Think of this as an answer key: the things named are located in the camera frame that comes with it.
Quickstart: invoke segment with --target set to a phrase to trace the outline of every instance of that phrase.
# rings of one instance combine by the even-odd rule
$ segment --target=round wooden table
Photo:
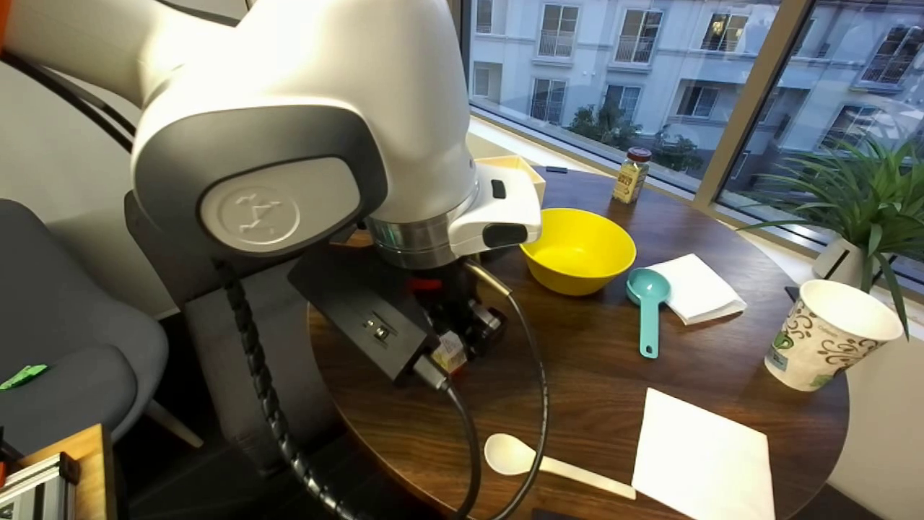
[[[559,298],[538,286],[519,252],[490,253],[488,270],[514,288],[539,341],[552,384],[552,431],[545,454],[590,470],[633,483],[636,447],[650,387],[757,426],[770,444],[776,516],[800,510],[838,462],[849,395],[838,376],[819,392],[795,392],[761,366],[792,299],[792,282],[760,249],[685,198],[643,189],[636,205],[610,201],[611,179],[590,172],[545,172],[545,208],[571,205],[610,213],[637,241],[636,266],[698,253],[745,299],[732,317],[685,325],[662,305],[662,357],[637,356],[637,305],[626,299],[623,278],[592,298]],[[484,439],[507,431],[538,442],[539,392],[532,348],[514,319],[501,343],[455,376],[455,387]],[[318,366],[348,431],[413,494],[452,510],[468,487],[468,444],[455,408],[406,376],[387,382],[373,361],[348,345],[320,315],[309,311]],[[519,478],[483,464],[483,494],[474,516],[494,516]],[[637,496],[620,499],[559,475],[539,474],[517,516],[682,516]]]

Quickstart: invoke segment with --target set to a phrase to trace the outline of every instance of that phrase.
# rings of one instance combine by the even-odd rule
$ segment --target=chair
[[[0,198],[0,382],[22,363],[50,369],[0,392],[8,444],[28,454],[99,422],[120,439],[154,403],[168,334],[110,298],[28,208]]]

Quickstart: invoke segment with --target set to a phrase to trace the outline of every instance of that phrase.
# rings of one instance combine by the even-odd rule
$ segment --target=building
[[[767,0],[477,0],[471,96],[552,133],[603,107],[642,143],[688,142],[706,159],[776,12]],[[922,23],[924,9],[910,0],[816,3],[747,159],[760,165],[857,133],[914,137]]]

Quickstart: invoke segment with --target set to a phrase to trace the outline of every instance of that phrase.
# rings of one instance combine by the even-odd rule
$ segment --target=white spoon
[[[517,475],[517,474],[527,470],[527,464],[535,458],[535,449],[525,442],[519,442],[517,436],[510,436],[510,432],[494,432],[484,442],[484,458],[497,474]],[[623,486],[618,478],[610,478],[603,474],[592,474],[587,468],[552,458],[552,455],[542,455],[539,470],[558,474],[558,475],[566,475],[566,478],[577,478],[577,483],[603,487],[610,494],[636,499],[636,487],[629,487],[629,486]]]

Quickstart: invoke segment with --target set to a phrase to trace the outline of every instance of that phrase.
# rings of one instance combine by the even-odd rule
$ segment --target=paper cup
[[[838,369],[857,363],[901,332],[899,315],[873,295],[838,279],[805,279],[764,366],[784,387],[813,392]]]

